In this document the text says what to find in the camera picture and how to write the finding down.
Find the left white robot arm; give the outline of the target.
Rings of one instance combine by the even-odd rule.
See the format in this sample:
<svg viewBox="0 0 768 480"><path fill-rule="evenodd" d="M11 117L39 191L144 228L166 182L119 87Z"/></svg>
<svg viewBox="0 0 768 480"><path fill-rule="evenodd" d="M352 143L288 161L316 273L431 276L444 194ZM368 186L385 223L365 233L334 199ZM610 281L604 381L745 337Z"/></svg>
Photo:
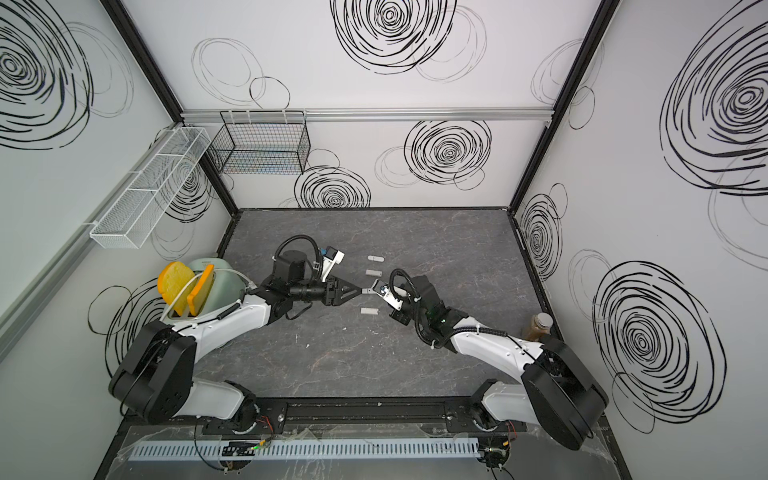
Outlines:
<svg viewBox="0 0 768 480"><path fill-rule="evenodd" d="M250 432L263 420L254 394L235 382L195 378L196 363L247 332L289 318L295 303L340 306L360 295L360 287L331 273L343 258L340 250L326 247L308 272L304 253L279 253L271 275L223 306L175 324L148 323L112 375L109 393L150 424L202 417L220 420L239 435Z"/></svg>

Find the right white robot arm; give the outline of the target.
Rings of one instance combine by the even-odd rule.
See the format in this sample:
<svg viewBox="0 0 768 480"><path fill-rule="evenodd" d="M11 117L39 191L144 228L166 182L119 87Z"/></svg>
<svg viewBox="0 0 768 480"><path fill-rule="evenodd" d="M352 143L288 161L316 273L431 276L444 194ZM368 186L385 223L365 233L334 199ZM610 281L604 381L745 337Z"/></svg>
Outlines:
<svg viewBox="0 0 768 480"><path fill-rule="evenodd" d="M447 306L425 276L377 283L373 292L392 309L390 317L411 324L432 349L480 360L514 380L489 379L473 394L470 415L484 431L507 422L541 427L555 442L578 450L594 435L609 404L607 394L563 341L544 334L523 340Z"/></svg>

